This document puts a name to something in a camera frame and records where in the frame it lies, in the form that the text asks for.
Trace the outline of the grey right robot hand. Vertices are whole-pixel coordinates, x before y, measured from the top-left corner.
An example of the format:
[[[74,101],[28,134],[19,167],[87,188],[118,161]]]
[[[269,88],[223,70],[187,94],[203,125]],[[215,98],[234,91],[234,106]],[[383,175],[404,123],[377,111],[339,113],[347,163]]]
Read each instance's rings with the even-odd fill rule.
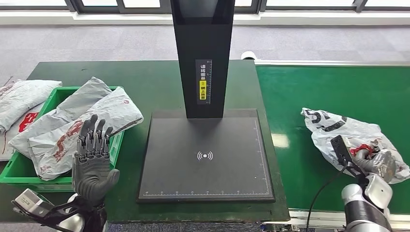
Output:
[[[355,152],[352,160],[366,175],[376,174],[387,183],[395,176],[395,158],[387,149],[378,150],[376,153],[368,149],[360,149]]]

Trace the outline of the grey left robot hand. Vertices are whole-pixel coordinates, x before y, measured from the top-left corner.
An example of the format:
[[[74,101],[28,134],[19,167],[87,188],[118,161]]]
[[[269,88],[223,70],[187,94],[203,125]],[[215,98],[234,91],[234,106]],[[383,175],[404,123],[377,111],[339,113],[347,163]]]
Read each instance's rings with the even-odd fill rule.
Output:
[[[87,119],[78,135],[73,155],[72,183],[75,193],[92,205],[103,203],[105,196],[118,182],[120,171],[110,169],[110,136],[113,130],[103,130],[105,120],[97,115]]]

